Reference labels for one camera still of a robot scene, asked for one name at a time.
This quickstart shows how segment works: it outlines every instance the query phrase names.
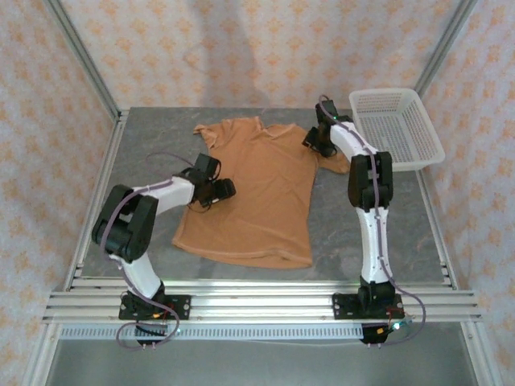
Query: white plastic basket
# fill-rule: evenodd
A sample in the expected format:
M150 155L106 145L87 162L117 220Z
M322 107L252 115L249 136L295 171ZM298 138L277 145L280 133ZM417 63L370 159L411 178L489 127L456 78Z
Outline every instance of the white plastic basket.
M419 170L445 152L418 94L410 88L377 88L349 96L356 130L376 149L389 151L393 171Z

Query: gray table surface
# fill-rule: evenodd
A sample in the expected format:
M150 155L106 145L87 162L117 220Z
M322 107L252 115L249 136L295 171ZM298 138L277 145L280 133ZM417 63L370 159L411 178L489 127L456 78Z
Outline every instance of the gray table surface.
M47 386L474 386L459 323L406 343L172 341L132 352L114 341L59 341Z
M185 166L167 156L146 156L164 150L194 162L207 153L197 124L224 118L261 116L265 125L296 123L306 130L316 124L314 109L134 108L114 161L107 192L119 183L156 183ZM439 255L414 172L393 175L394 194L388 218L389 259L394 276L404 282L442 282ZM339 280L356 281L361 273L361 230L347 197L347 175L320 169L315 179L308 220L313 266L308 269L259 269L227 265L186 253L171 245L184 208L156 220L149 255L162 279ZM116 267L91 244L84 276L117 277Z

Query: enclosure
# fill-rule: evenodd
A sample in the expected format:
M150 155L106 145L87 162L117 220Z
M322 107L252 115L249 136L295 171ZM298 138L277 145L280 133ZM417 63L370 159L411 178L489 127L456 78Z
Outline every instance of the enclosure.
M511 5L19 0L4 6L5 384L515 384ZM321 166L309 186L312 261L303 267L228 264L186 252L172 239L193 208L160 215L148 255L168 293L192 296L190 316L175 340L155 351L117 346L127 287L91 242L115 186L170 178L186 167L170 154L194 162L211 152L208 139L194 134L199 125L253 118L263 128L295 124L307 133L325 94L339 115L363 126L351 93L387 88L416 92L445 153L444 160L403 171L394 155L389 263L395 282L426 306L420 335L367 349L358 340L363 320L335 320L332 295L353 294L360 285L363 231L348 199L348 170ZM370 125L393 127L380 118L371 113ZM380 134L368 139L396 152ZM249 179L270 168L260 162ZM414 317L409 334L423 312L414 299L403 296L403 303Z

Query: patterned wallpaper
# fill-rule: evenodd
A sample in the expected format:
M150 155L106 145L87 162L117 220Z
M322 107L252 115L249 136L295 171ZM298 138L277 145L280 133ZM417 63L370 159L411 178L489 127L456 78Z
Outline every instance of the patterned wallpaper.
M478 290L505 384L515 384L515 13L480 0L424 97L447 153L431 167L461 284Z
M311 108L414 87L459 0L62 3L122 109Z
M41 0L0 7L0 374L19 384L113 127Z

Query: orange t-shirt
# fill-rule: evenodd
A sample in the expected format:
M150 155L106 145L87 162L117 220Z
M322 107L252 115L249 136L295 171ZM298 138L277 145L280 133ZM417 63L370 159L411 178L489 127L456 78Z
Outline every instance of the orange t-shirt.
M307 217L318 166L348 171L342 153L323 158L302 145L297 125L264 127L259 117L198 125L209 154L221 161L220 178L236 195L204 212L187 208L173 244L224 263L261 268L311 266Z

